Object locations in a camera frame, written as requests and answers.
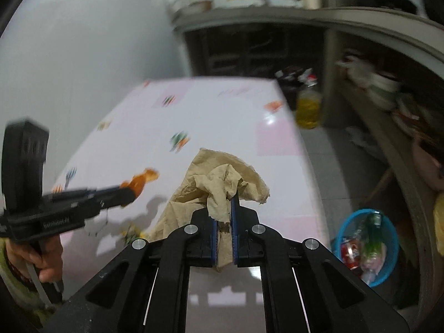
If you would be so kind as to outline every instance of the crumpled tan paper towel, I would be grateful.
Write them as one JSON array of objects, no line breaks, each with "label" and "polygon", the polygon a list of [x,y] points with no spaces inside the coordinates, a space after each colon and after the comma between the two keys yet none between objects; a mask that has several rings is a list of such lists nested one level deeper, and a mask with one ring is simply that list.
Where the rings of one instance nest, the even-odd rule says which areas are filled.
[{"label": "crumpled tan paper towel", "polygon": [[219,221],[218,262],[222,268],[233,261],[229,200],[239,192],[239,199],[260,204],[270,196],[267,185],[252,166],[236,156],[200,149],[189,166],[180,187],[168,201],[158,223],[148,233],[148,241],[166,238],[173,230],[189,224],[192,213],[208,208],[208,214]]}]

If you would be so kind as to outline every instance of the plastic bottle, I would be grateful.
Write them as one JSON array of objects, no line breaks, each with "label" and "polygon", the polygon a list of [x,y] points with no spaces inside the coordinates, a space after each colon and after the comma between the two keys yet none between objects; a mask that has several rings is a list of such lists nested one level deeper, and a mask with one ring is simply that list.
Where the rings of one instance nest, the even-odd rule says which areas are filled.
[{"label": "plastic bottle", "polygon": [[304,129],[313,129],[319,124],[322,95],[317,91],[315,75],[309,75],[305,88],[297,99],[296,123]]},{"label": "plastic bottle", "polygon": [[379,213],[371,214],[366,219],[367,235],[363,242],[361,258],[363,275],[361,279],[367,284],[376,279],[377,272],[384,264],[381,224],[382,215]]}]

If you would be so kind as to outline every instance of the red can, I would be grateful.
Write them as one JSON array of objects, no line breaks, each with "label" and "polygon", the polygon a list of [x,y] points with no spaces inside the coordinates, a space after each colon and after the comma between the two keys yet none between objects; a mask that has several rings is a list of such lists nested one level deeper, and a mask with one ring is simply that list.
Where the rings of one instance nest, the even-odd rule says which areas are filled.
[{"label": "red can", "polygon": [[353,270],[360,266],[360,242],[352,238],[347,239],[340,245],[340,256],[347,268]]}]

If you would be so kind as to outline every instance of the cooking oil bottle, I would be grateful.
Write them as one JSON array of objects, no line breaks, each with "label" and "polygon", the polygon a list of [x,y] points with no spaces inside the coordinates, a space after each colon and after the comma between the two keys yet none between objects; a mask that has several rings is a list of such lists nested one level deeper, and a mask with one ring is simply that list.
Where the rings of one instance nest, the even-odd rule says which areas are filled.
[{"label": "cooking oil bottle", "polygon": [[317,92],[317,79],[309,75],[305,88],[297,98],[296,123],[304,129],[313,129],[319,124],[322,95]]}]

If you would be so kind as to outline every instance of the table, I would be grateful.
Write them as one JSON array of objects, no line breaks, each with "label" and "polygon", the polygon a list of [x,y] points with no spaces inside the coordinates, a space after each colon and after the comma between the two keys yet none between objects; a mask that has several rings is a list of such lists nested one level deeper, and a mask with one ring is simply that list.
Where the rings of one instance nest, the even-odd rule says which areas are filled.
[{"label": "table", "polygon": [[[148,167],[159,172],[133,204],[103,211],[62,235],[66,298],[125,247],[122,232],[130,224],[142,231],[155,226],[201,147],[234,154],[260,174],[270,188],[267,203],[241,204],[255,209],[261,223],[285,238],[329,245],[311,165],[275,81],[147,81],[91,132],[56,182],[59,190],[103,188]],[[258,269],[192,269],[187,331],[265,332],[261,292]]]}]

